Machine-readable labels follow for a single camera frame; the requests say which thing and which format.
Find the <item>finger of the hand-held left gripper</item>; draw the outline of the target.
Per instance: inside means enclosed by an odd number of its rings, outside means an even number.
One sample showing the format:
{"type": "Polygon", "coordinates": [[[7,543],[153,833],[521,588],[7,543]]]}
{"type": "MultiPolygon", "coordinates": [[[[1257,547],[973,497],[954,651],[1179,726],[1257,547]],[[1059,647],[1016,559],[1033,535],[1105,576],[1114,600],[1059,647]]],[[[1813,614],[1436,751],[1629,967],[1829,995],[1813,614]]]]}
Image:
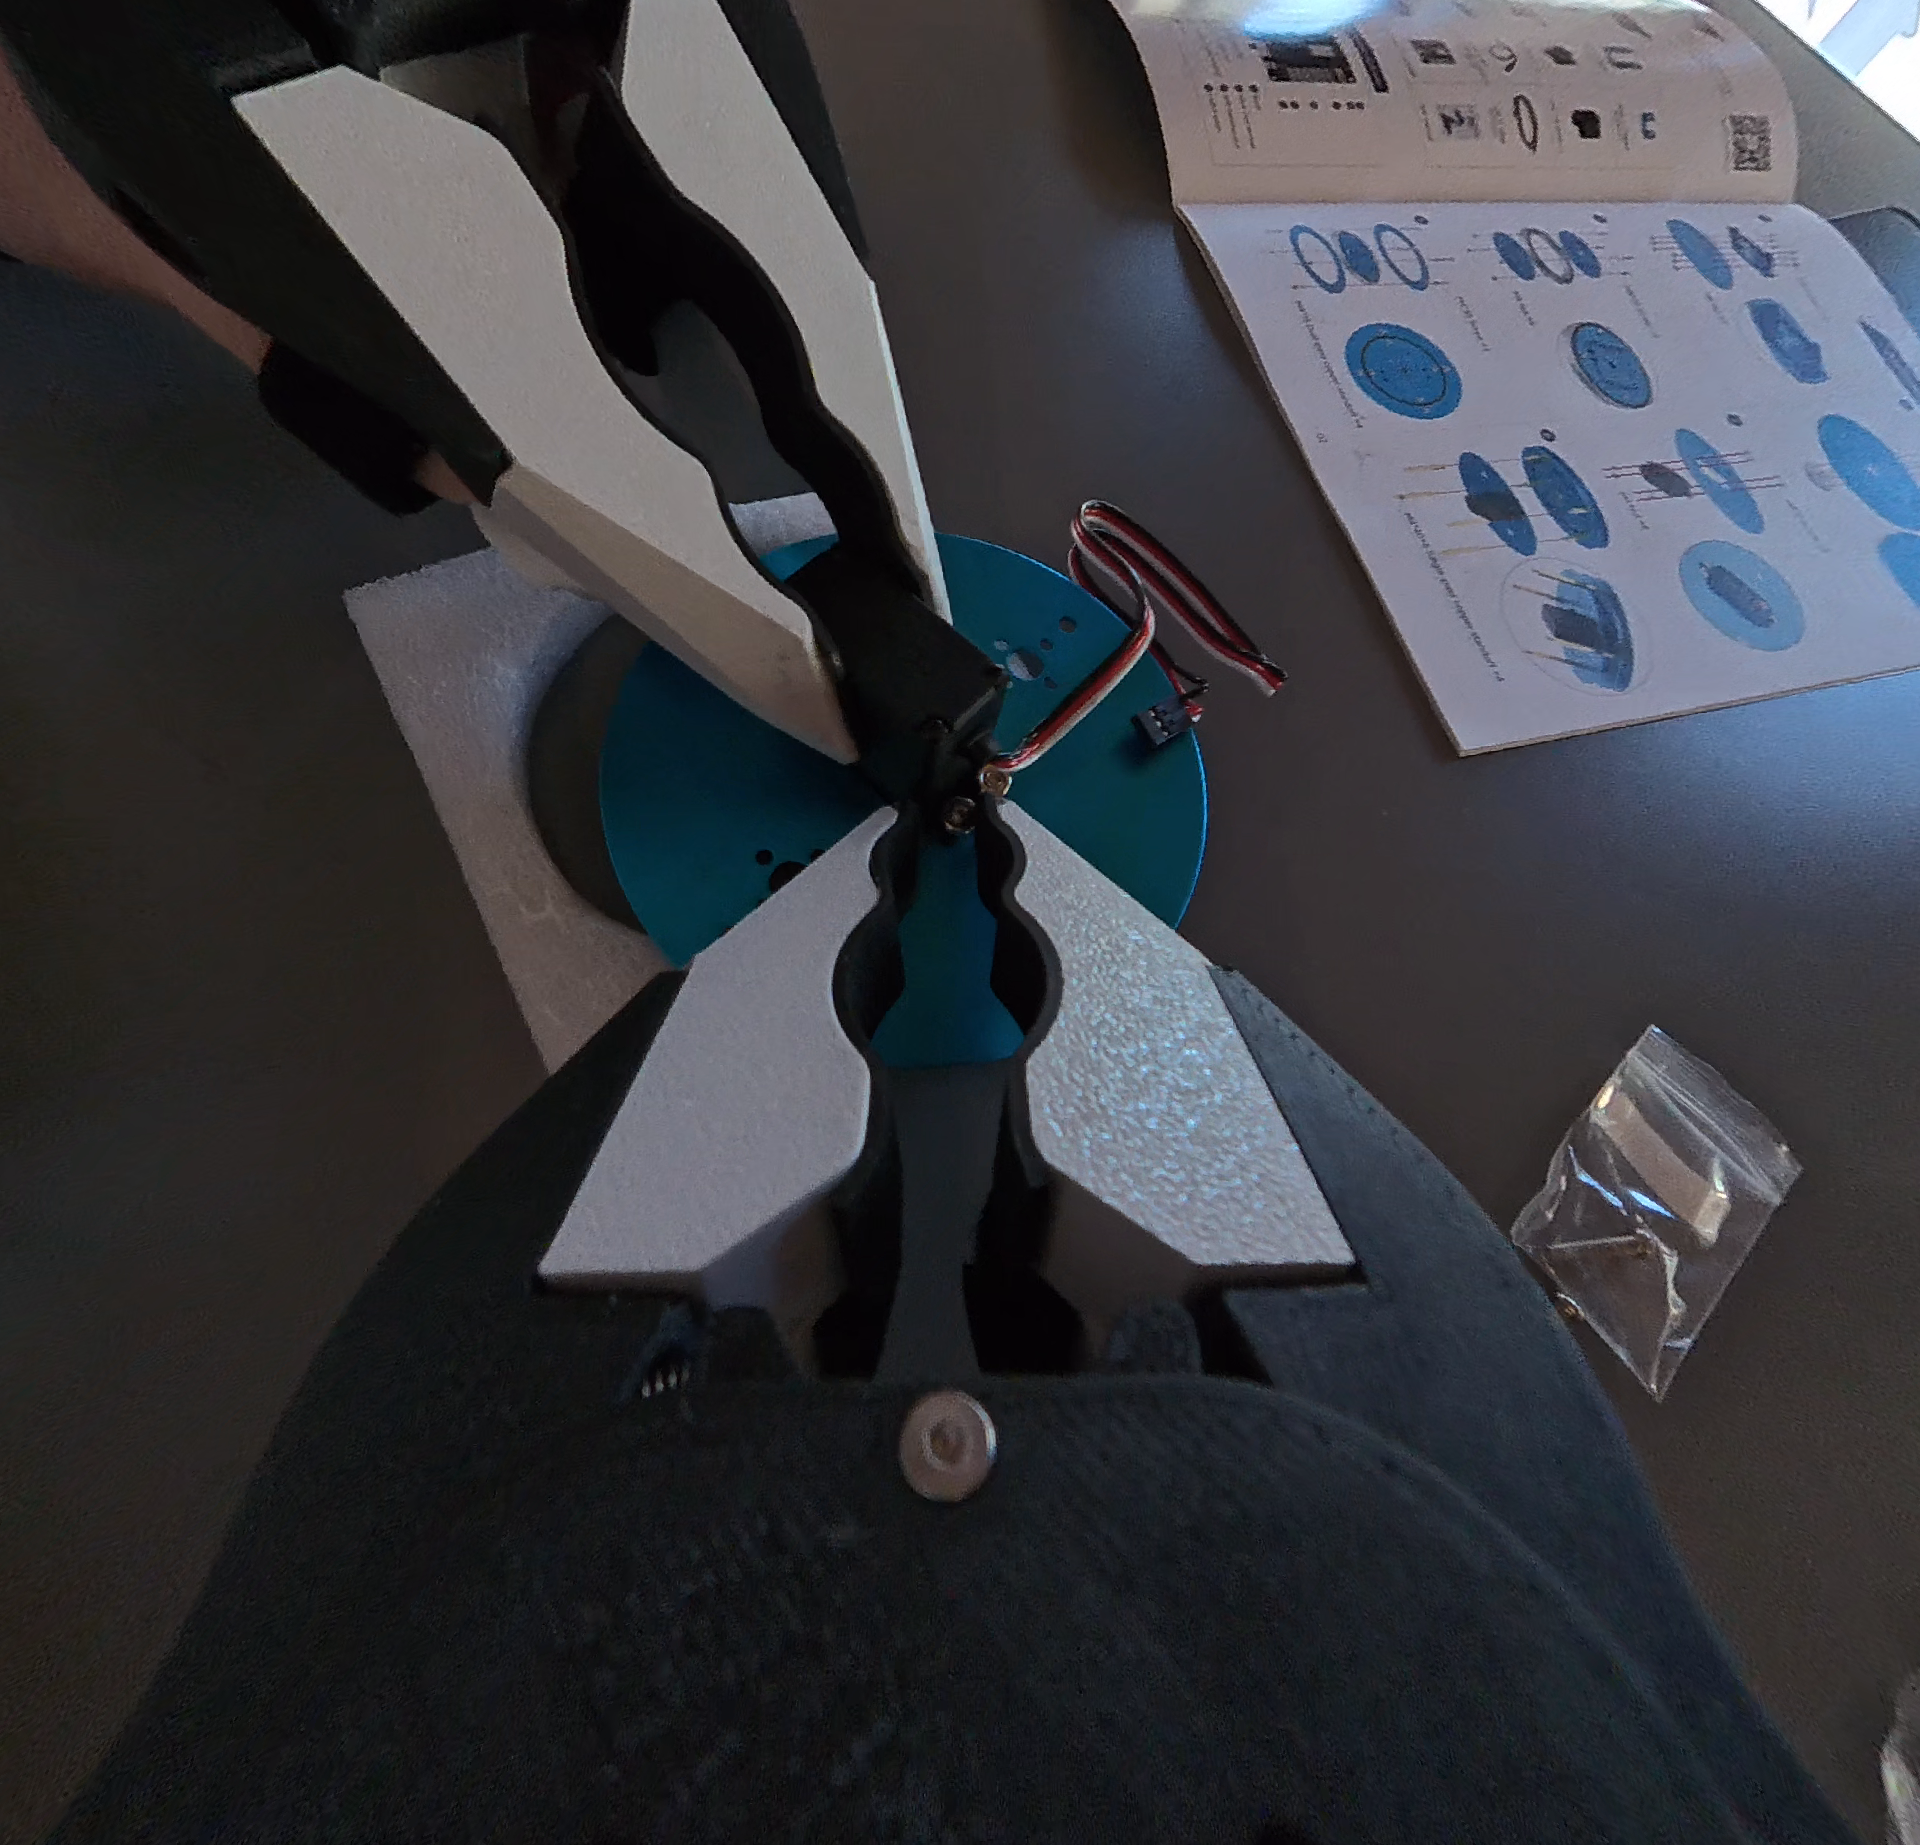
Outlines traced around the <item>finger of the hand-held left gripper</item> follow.
{"type": "Polygon", "coordinates": [[[687,303],[834,531],[948,617],[878,289],[719,0],[624,0],[578,132],[591,318],[636,368],[687,303]]]}
{"type": "Polygon", "coordinates": [[[766,724],[853,760],[805,609],[703,461],[621,391],[574,306],[561,227],[507,144],[348,67],[234,109],[508,453],[483,530],[669,647],[766,724]]]}

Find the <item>white instruction booklet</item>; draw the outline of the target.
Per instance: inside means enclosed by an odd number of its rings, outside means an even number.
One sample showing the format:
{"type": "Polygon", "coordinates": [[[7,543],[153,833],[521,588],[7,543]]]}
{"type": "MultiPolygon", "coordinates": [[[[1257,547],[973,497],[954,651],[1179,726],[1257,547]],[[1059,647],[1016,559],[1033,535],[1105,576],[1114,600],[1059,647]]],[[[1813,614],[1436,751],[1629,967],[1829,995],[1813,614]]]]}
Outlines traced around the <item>white instruction booklet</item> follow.
{"type": "Polygon", "coordinates": [[[1108,0],[1456,751],[1916,663],[1914,332],[1695,0],[1108,0]]]}

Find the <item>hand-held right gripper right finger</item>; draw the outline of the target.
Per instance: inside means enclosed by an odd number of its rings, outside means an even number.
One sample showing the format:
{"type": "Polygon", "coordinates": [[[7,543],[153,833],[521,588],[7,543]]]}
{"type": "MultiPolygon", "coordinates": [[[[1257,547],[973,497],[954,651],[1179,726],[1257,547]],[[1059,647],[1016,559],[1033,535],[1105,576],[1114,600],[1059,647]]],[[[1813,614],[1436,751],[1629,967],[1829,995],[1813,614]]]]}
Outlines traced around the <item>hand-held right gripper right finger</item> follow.
{"type": "Polygon", "coordinates": [[[1146,1301],[1337,1280],[1354,1253],[1201,952],[1016,803],[976,875],[1019,1025],[976,1222],[976,1355],[1071,1369],[1146,1301]]]}

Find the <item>clear zip bag white label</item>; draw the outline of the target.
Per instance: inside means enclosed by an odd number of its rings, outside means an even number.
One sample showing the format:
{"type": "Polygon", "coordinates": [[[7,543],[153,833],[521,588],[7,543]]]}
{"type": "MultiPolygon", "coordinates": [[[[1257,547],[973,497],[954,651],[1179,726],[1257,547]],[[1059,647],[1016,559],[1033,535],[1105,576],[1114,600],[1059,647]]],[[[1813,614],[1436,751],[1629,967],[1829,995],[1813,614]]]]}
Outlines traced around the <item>clear zip bag white label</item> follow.
{"type": "Polygon", "coordinates": [[[1650,1025],[1573,1118],[1507,1235],[1667,1400],[1800,1170],[1753,1104],[1650,1025]]]}

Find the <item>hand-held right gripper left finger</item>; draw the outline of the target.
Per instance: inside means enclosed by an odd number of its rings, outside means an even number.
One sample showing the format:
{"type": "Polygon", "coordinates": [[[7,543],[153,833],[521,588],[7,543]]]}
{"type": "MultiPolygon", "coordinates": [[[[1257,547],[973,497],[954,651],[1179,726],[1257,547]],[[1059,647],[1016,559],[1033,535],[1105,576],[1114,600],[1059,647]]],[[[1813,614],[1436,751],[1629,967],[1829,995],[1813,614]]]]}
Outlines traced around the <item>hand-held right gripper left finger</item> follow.
{"type": "Polygon", "coordinates": [[[872,1365],[899,1267],[872,1045],[918,849],[906,812],[874,809],[673,983],[539,1256],[549,1288],[756,1306],[805,1369],[872,1365]]]}

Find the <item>white foam sheet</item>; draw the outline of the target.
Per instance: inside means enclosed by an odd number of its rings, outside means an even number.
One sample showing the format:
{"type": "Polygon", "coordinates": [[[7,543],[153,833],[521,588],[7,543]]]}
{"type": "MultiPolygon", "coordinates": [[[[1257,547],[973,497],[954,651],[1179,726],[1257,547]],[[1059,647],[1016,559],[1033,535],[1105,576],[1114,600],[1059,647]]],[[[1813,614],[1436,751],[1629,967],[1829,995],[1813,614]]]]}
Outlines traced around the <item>white foam sheet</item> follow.
{"type": "Polygon", "coordinates": [[[595,830],[598,742],[638,637],[600,631],[605,605],[491,547],[356,585],[346,609],[539,1064],[558,1070],[665,967],[595,830]]]}

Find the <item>black servo motor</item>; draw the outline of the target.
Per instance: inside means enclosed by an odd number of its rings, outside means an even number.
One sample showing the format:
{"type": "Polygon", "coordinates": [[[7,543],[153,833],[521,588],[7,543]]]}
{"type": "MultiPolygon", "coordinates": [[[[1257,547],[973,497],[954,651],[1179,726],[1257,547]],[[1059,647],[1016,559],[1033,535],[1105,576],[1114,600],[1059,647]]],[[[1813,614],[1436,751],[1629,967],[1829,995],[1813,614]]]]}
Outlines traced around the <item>black servo motor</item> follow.
{"type": "Polygon", "coordinates": [[[857,763],[926,825],[973,814],[1009,675],[869,556],[834,543],[785,590],[835,659],[857,763]]]}

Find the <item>person's left forearm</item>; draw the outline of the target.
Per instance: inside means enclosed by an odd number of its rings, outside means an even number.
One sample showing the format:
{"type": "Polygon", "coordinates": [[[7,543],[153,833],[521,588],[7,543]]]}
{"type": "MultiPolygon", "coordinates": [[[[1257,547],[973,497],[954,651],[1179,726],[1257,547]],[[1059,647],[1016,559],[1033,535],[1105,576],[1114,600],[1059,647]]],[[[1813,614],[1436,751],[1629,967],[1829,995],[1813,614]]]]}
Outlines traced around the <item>person's left forearm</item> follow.
{"type": "Polygon", "coordinates": [[[150,247],[44,132],[3,58],[3,253],[114,295],[165,306],[257,374],[273,339],[150,247]]]}

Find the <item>blue round metal plate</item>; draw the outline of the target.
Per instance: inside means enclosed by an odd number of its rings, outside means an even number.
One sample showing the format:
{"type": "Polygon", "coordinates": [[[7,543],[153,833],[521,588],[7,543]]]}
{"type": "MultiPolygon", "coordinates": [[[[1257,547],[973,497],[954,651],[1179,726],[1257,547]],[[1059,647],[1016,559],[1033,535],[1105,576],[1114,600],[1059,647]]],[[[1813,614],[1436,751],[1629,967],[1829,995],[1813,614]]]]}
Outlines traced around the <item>blue round metal plate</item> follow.
{"type": "MultiPolygon", "coordinates": [[[[954,626],[1009,670],[996,721],[1023,737],[1121,639],[1121,618],[1049,564],[939,536],[954,626]]],[[[1133,716],[1171,695],[1153,659],[1054,751],[1013,778],[1013,803],[1109,883],[1176,924],[1204,857],[1196,735],[1150,747],[1133,716]]],[[[604,739],[598,800],[640,929],[686,967],[878,805],[852,766],[765,724],[661,644],[633,660],[604,739]]],[[[899,923],[905,990],[874,1033],[890,1066],[981,1064],[1019,1033],[988,975],[994,919],[971,837],[929,842],[899,923]]]]}

